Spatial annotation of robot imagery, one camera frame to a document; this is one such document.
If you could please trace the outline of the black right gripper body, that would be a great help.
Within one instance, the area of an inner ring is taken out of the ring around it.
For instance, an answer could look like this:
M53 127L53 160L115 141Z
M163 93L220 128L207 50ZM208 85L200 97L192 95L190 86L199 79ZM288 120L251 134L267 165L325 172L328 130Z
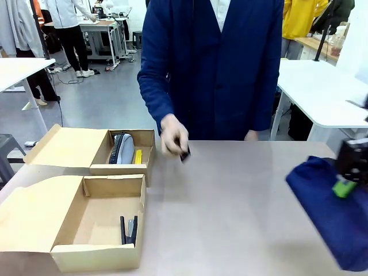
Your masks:
M343 140L335 167L343 178L367 184L367 138Z

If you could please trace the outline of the person's right hand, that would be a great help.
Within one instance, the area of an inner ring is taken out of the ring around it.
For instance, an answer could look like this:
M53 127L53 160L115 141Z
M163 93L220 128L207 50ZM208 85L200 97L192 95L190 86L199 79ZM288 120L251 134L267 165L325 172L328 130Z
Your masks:
M188 153L189 133L173 114L164 116L160 126L162 152L165 155L179 156Z

